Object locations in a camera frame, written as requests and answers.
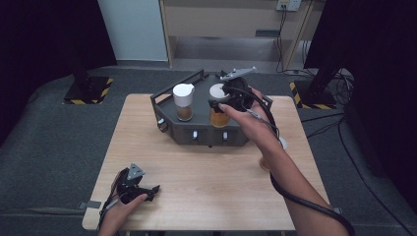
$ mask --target cup with brown liquid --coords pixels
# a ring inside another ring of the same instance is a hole
[[[191,84],[179,84],[173,89],[174,102],[177,109],[177,118],[180,121],[189,121],[193,117],[194,86]]]
[[[228,94],[224,94],[223,84],[215,84],[209,89],[209,95],[211,100],[216,100],[219,103],[227,101],[229,98]],[[229,123],[230,118],[222,113],[215,112],[213,108],[209,112],[209,121],[216,128],[223,128]]]

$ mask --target white wall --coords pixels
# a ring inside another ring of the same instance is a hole
[[[117,60],[168,61],[158,0],[98,0]]]

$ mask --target wall socket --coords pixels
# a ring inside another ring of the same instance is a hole
[[[302,0],[278,0],[276,10],[283,11],[283,6],[285,6],[286,11],[296,12],[300,8],[301,1]]]

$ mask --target human hand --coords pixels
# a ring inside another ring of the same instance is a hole
[[[262,94],[260,91],[252,88],[252,92],[260,100],[262,100]],[[261,122],[249,112],[240,112],[227,104],[219,104],[218,107],[228,117],[235,120],[242,127],[242,131],[245,133],[246,137],[253,141],[257,146],[268,139],[276,140],[272,129],[267,124],[265,124],[265,122]],[[269,122],[267,115],[257,101],[254,101],[251,110],[259,114],[264,121]]]
[[[126,222],[128,216],[143,203],[147,197],[147,194],[139,195],[126,205],[119,200],[105,214],[98,231],[98,236],[115,235],[119,228]]]

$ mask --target gray carpet floor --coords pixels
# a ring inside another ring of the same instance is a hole
[[[106,155],[123,102],[130,93],[154,93],[183,79],[190,72],[103,68],[92,75],[114,79],[109,93],[98,105],[62,104],[72,77],[52,81],[30,98],[25,112],[7,141],[0,147],[0,235],[94,235],[82,227],[83,215],[10,213],[5,209],[62,207],[75,209],[92,193]],[[254,88],[268,95],[292,95],[289,83],[304,78],[281,74],[245,77]],[[335,91],[336,82],[329,88]],[[298,109],[301,120],[342,112]],[[304,122],[306,135],[339,121],[341,116]],[[417,235],[417,215],[389,179],[377,178],[347,122],[341,134],[364,180],[393,212]],[[337,126],[309,139],[328,197],[341,207],[356,235],[408,235],[367,189],[341,144]],[[135,232],[132,235],[144,235]],[[207,232],[167,232],[167,235],[206,235]],[[279,232],[222,232],[222,235],[280,235]]]

